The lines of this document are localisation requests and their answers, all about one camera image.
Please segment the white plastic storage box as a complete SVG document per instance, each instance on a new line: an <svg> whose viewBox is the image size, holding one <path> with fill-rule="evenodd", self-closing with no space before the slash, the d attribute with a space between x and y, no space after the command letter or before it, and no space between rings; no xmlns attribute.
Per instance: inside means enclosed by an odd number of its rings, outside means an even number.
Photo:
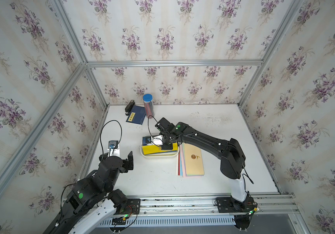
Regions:
<svg viewBox="0 0 335 234"><path fill-rule="evenodd" d="M146 158L175 157L179 153L178 143L174 142L167 147L163 146L163 136L144 136L141 141L141 154Z"/></svg>

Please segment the white red-striped envelope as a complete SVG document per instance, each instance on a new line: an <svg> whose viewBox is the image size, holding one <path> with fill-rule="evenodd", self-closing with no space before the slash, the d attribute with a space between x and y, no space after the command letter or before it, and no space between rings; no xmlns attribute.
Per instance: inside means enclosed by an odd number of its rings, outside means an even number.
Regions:
<svg viewBox="0 0 335 234"><path fill-rule="evenodd" d="M176 175L180 176L180 172L180 153L178 152L176 156Z"/></svg>

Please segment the light blue envelope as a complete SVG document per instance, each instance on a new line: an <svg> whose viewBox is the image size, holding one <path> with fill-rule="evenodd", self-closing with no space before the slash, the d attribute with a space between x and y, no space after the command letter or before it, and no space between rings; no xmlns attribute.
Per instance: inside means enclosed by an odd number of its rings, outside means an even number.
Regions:
<svg viewBox="0 0 335 234"><path fill-rule="evenodd" d="M179 151L178 158L179 158L179 161L178 161L178 163L179 163L179 176L182 177L183 176L183 169L182 169L182 151L181 150Z"/></svg>

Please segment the yellow envelope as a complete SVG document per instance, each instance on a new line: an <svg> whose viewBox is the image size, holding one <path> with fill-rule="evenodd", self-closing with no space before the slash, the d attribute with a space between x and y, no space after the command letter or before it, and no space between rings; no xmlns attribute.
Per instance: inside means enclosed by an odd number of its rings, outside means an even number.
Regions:
<svg viewBox="0 0 335 234"><path fill-rule="evenodd" d="M166 156L166 155L175 155L178 153L178 145L175 145L175 150L173 151L163 151L161 150L160 146L155 145L148 145L148 146L142 146L141 147L142 154L145 156Z"/></svg>

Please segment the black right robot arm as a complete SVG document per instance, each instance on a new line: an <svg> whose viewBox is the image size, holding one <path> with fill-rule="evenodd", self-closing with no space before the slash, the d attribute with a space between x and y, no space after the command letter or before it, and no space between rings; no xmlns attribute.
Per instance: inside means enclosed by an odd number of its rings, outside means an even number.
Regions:
<svg viewBox="0 0 335 234"><path fill-rule="evenodd" d="M155 124L155 128L162 135L162 146L165 148L175 142L186 143L218 158L221 173L230 179L232 199L243 204L250 202L250 194L246 190L245 179L242 178L242 176L248 176L245 170L246 156L236 139L216 138L204 134L183 122L174 125L166 118L161 118Z"/></svg>

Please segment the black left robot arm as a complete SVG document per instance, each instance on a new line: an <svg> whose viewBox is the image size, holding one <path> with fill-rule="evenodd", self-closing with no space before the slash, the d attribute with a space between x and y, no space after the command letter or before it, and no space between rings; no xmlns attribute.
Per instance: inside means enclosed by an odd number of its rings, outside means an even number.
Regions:
<svg viewBox="0 0 335 234"><path fill-rule="evenodd" d="M102 159L97 170L74 185L44 233L88 234L108 216L117 212L130 215L128 198L114 187L121 173L133 169L133 152L124 160L119 156Z"/></svg>

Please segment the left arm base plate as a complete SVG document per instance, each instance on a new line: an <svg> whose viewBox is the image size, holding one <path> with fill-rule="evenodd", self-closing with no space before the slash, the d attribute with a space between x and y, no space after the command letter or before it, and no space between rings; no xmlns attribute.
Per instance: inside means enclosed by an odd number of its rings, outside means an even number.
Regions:
<svg viewBox="0 0 335 234"><path fill-rule="evenodd" d="M140 213L141 199L127 199L115 204L116 215L138 215Z"/></svg>

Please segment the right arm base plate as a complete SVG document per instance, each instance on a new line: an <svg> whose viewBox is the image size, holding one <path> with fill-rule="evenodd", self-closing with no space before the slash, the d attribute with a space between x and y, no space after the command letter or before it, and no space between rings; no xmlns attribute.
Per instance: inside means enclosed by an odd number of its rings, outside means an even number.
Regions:
<svg viewBox="0 0 335 234"><path fill-rule="evenodd" d="M219 213L247 213L252 215L258 209L257 202L250 195L247 195L244 201L237 201L233 197L216 198L214 204Z"/></svg>

